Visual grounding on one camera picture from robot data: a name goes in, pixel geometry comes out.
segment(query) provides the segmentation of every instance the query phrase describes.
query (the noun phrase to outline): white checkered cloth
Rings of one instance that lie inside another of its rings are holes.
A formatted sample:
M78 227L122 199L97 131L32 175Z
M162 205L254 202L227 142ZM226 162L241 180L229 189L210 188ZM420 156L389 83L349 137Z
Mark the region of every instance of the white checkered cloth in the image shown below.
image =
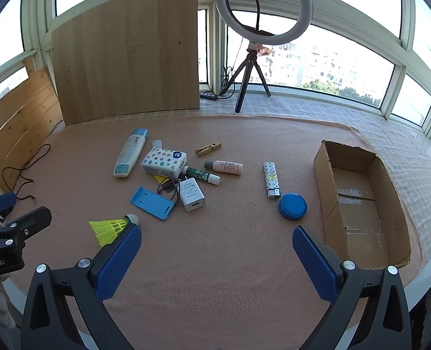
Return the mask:
M199 110L142 113L147 117L234 115L236 95L228 100L202 100ZM402 124L383 117L331 104L297 97L247 94L242 107L246 116L280 116L333 121L353 126L364 135L385 163L400 198L420 235L424 264L431 259L431 159L419 148L416 133ZM128 120L139 115L105 118L79 125Z

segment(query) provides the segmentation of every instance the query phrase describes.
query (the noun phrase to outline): blue bottle cap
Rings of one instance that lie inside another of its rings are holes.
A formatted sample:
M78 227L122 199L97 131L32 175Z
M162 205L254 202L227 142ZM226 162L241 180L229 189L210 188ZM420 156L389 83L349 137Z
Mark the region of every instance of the blue bottle cap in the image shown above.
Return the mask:
M297 193L287 193L283 195L278 204L280 214L288 220L299 220L306 214L308 204L305 199Z
M136 128L135 130L133 130L133 134L132 135L142 135L144 138L147 138L147 129L145 128Z

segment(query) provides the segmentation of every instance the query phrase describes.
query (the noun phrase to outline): pink bottle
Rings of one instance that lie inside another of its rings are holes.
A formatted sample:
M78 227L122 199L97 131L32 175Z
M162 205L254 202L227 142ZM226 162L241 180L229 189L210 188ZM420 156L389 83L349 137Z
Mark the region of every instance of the pink bottle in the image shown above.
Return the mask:
M243 171L242 164L227 162L226 160L206 160L204 162L204 168L235 175L241 175Z

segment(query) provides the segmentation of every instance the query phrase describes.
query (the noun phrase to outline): silver screw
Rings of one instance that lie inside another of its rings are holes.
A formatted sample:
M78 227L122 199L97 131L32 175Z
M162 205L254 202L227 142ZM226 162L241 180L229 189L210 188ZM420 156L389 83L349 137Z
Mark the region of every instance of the silver screw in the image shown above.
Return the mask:
M389 271L389 273L391 273L392 275L396 275L398 273L398 270L395 266L388 266L387 271Z
M345 267L347 270L354 270L355 264L350 260L346 260L343 262L343 267Z
M87 258L83 258L78 262L78 266L81 268L86 268L91 264L91 261Z
M37 271L38 273L43 273L45 270L47 270L47 266L46 266L46 265L44 265L44 264L42 264L42 265L38 265L38 266L37 266L37 268L36 268L36 271Z

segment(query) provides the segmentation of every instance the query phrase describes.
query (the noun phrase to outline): white usb charger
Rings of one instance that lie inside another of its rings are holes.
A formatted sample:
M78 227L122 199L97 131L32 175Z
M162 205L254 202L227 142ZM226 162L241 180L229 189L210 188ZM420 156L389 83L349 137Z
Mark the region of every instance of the white usb charger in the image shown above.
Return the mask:
M205 197L194 178L180 182L180 199L186 212L203 207L205 204Z

